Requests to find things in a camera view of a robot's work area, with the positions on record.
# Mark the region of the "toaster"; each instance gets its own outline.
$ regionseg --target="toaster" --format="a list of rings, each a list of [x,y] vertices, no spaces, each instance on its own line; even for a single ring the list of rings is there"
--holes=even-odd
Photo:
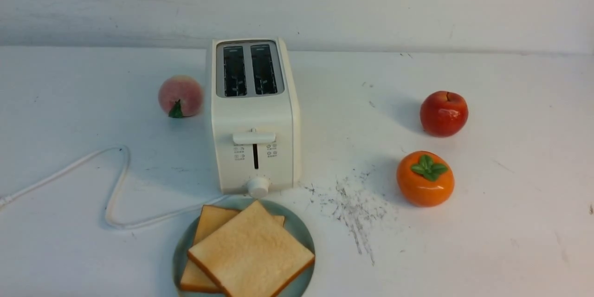
[[[263,198],[301,177],[301,113],[289,54],[275,39],[215,39],[204,115],[223,194]]]

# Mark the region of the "red apple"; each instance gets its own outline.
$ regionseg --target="red apple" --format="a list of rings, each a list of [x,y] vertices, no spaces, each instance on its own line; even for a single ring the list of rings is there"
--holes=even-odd
[[[440,90],[428,96],[420,105],[423,130],[436,137],[452,136],[468,119],[468,105],[462,96]]]
[[[159,89],[159,105],[173,118],[190,117],[200,113],[203,98],[200,84],[187,75],[170,77]]]

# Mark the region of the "blue plate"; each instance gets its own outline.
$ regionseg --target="blue plate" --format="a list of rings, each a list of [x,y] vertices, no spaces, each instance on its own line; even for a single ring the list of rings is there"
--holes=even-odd
[[[217,207],[244,210],[254,202],[253,198],[231,196],[227,197],[221,202],[214,204]],[[301,221],[295,213],[288,208],[281,206],[280,204],[271,202],[269,200],[260,200],[264,208],[273,215],[284,215],[284,229],[293,235],[303,246],[308,248],[312,253],[316,253],[314,250],[314,240],[311,237],[307,227]],[[196,233],[196,227],[198,226],[198,220],[196,218],[186,231],[182,235],[182,238],[178,242],[174,252],[174,283],[178,289],[178,295],[181,297],[225,297],[222,293],[202,293],[202,292],[191,292],[180,290],[180,280],[184,273],[185,265],[187,262],[187,250],[192,246],[194,235]],[[308,269],[303,271],[293,282],[291,282],[286,288],[284,288],[278,297],[301,297],[307,286],[310,284],[311,277],[314,274],[314,263]]]

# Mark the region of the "bread slice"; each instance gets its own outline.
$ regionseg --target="bread slice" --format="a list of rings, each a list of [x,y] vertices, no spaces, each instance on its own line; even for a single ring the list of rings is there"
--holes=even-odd
[[[187,257],[228,297],[274,297],[315,259],[258,200],[190,248]]]
[[[240,213],[240,210],[220,208],[215,206],[203,206],[202,213],[194,236],[192,245],[195,245],[216,231],[219,227],[231,220]],[[274,219],[280,226],[284,225],[284,216],[275,215]],[[187,261],[184,273],[180,281],[180,289],[183,291],[195,291],[206,293],[219,293],[221,290],[196,266],[192,261]]]

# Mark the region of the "power cord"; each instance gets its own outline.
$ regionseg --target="power cord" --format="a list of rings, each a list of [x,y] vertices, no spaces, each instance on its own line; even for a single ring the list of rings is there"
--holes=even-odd
[[[30,193],[31,191],[34,191],[35,189],[38,189],[39,187],[42,187],[43,185],[46,185],[49,182],[51,182],[55,179],[58,179],[61,176],[64,176],[65,174],[68,174],[68,172],[71,172],[72,170],[78,168],[78,166],[81,166],[85,162],[91,160],[92,158],[95,158],[97,155],[101,155],[102,153],[110,151],[111,149],[117,149],[123,153],[122,170],[119,172],[119,176],[117,177],[117,181],[115,183],[115,186],[113,187],[113,191],[110,196],[110,200],[108,201],[108,206],[105,209],[105,221],[106,221],[106,223],[108,223],[108,225],[110,225],[111,227],[114,227],[115,229],[128,230],[128,229],[137,229],[139,227],[152,225],[154,223],[158,223],[159,221],[173,218],[177,215],[197,211],[200,208],[202,208],[203,205],[214,204],[214,203],[217,203],[220,200],[223,200],[228,197],[228,195],[219,196],[217,198],[214,198],[213,200],[208,200],[207,202],[204,202],[201,204],[196,204],[195,206],[190,206],[187,208],[179,209],[174,212],[167,213],[167,214],[155,215],[153,217],[149,217],[149,218],[138,220],[138,221],[133,221],[130,223],[122,223],[120,221],[117,221],[117,219],[115,219],[113,217],[113,206],[115,204],[115,200],[116,200],[117,196],[119,195],[119,193],[122,189],[123,180],[126,177],[126,173],[128,172],[128,167],[130,166],[130,149],[126,145],[116,145],[116,146],[107,147],[104,149],[98,149],[95,152],[89,153],[88,155],[85,155],[84,157],[78,159],[77,161],[72,162],[72,164],[66,166],[64,169],[55,172],[51,176],[48,176],[45,179],[38,181],[35,184],[30,185],[29,187],[21,189],[20,191],[17,191],[16,193],[14,193],[12,195],[0,197],[0,211],[5,206],[8,206],[8,204],[10,204],[11,202],[14,202],[15,200],[17,200],[19,197],[21,197],[27,193]]]

